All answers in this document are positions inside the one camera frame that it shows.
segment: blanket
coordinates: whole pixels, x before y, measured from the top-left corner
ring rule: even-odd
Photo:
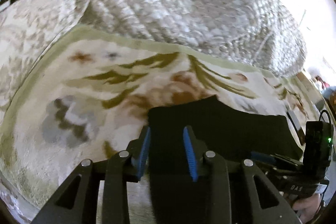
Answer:
[[[318,117],[297,81],[181,45],[78,25],[41,58],[6,111],[0,171],[17,193],[0,187],[1,193],[31,220],[34,214],[23,213],[27,206],[36,213],[81,160],[100,161],[125,149],[152,107],[217,95],[249,113],[286,115],[292,109],[305,129]],[[155,223],[147,176],[128,186],[131,222]]]

